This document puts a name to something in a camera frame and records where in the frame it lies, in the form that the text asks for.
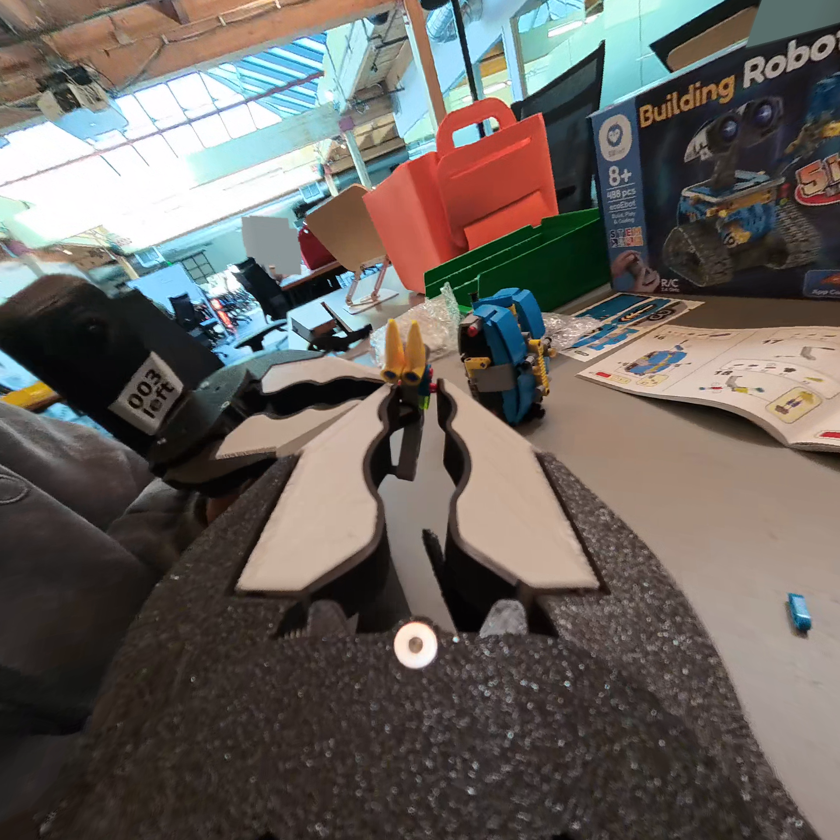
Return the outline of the white instruction booklet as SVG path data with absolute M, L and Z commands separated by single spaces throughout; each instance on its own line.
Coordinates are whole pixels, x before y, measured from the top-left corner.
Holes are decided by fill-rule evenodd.
M 734 413 L 788 448 L 839 451 L 838 327 L 666 324 L 578 376 L 627 394 Z

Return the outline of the green storage bin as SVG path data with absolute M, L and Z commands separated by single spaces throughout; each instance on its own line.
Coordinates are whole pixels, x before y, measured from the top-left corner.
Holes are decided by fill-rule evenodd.
M 474 293 L 488 298 L 520 288 L 551 312 L 611 280 L 602 214 L 590 208 L 545 218 L 427 271 L 425 296 L 436 298 L 449 285 L 466 307 Z

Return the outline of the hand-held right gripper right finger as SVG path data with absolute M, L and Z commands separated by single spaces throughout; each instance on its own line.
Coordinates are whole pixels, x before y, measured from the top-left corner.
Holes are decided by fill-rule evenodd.
M 530 442 L 452 382 L 437 382 L 454 483 L 445 558 L 467 592 L 590 591 L 601 581 Z

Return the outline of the grey desk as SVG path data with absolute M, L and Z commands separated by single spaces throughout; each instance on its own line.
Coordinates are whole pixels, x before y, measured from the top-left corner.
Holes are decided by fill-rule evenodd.
M 560 360 L 523 435 L 643 540 L 721 654 L 765 755 L 838 838 L 838 456 L 784 448 L 731 413 L 627 395 Z M 789 592 L 805 597 L 806 636 Z

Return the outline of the dark robot kit box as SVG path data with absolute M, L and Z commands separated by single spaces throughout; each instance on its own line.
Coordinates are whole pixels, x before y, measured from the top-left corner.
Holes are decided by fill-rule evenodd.
M 589 123 L 615 291 L 838 301 L 838 25 L 723 50 Z

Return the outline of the wooden tilted desk stand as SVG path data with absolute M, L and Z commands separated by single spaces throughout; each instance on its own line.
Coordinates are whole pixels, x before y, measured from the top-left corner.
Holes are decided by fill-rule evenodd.
M 395 291 L 382 288 L 392 262 L 364 202 L 370 192 L 361 184 L 353 184 L 315 206 L 304 217 L 315 238 L 343 268 L 353 273 L 343 304 L 349 314 L 360 314 L 396 295 Z M 364 271 L 376 266 L 380 269 L 373 287 L 358 298 Z

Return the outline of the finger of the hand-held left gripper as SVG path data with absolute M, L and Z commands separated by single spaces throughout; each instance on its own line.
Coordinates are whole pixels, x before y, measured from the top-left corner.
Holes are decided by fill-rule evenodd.
M 297 385 L 333 385 L 344 381 L 373 385 L 374 389 L 385 384 L 380 373 L 369 364 L 339 356 L 319 356 L 273 364 L 261 379 L 261 392 L 274 395 Z
M 336 406 L 307 408 L 284 417 L 267 414 L 251 416 L 224 438 L 215 451 L 215 457 L 294 455 L 362 402 L 362 399 L 356 398 Z

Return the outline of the blue toy brick robot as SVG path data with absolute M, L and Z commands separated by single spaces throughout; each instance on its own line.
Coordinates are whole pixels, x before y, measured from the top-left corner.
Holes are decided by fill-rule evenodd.
M 544 417 L 555 355 L 538 301 L 530 290 L 472 291 L 458 326 L 458 353 L 471 395 L 510 426 Z

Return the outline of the yellow twin cone piece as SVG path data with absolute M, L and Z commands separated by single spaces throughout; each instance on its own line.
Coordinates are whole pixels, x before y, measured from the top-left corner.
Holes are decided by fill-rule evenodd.
M 385 326 L 384 361 L 381 378 L 389 385 L 405 382 L 419 385 L 426 371 L 431 372 L 427 350 L 419 323 L 412 320 L 406 339 L 402 339 L 396 320 Z

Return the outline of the clear plastic bag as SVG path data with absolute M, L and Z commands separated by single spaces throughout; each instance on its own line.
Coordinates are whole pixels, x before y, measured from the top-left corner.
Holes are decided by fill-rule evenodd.
M 544 312 L 542 322 L 545 338 L 550 340 L 552 347 L 558 351 L 574 346 L 583 337 L 593 333 L 599 323 L 589 317 L 578 318 L 556 312 Z
M 417 322 L 431 364 L 457 351 L 460 320 L 455 293 L 445 283 L 440 294 L 408 309 L 395 319 L 395 323 L 401 340 L 405 342 L 411 323 Z

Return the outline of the grey angled beam assembly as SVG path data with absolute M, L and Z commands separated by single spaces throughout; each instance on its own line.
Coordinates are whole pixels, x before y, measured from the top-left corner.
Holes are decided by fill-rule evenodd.
M 426 409 L 422 407 L 419 385 L 401 382 L 396 387 L 397 426 L 402 431 L 402 442 L 393 474 L 399 480 L 413 481 L 417 472 Z

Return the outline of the blue sticker sheet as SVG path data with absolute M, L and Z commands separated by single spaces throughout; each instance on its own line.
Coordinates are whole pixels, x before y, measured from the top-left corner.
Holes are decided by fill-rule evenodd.
M 592 361 L 703 304 L 684 298 L 617 293 L 572 314 L 574 319 L 592 319 L 597 326 L 559 353 L 576 361 Z

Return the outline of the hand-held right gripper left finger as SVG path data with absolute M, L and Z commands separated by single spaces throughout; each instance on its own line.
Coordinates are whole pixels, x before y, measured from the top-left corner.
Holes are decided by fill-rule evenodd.
M 236 582 L 238 594 L 311 595 L 369 559 L 384 533 L 395 390 L 382 385 L 301 450 Z

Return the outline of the red bag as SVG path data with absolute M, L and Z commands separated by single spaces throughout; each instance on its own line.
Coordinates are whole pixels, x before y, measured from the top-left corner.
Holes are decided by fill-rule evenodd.
M 298 230 L 298 243 L 302 264 L 309 272 L 316 272 L 324 267 L 341 267 L 328 248 L 318 239 L 306 224 Z

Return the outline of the black office chair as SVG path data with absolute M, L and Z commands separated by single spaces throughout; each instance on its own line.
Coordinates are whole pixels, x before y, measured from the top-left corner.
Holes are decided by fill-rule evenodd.
M 239 284 L 257 301 L 266 321 L 276 329 L 287 328 L 290 302 L 280 287 L 280 282 L 253 258 L 233 265 Z

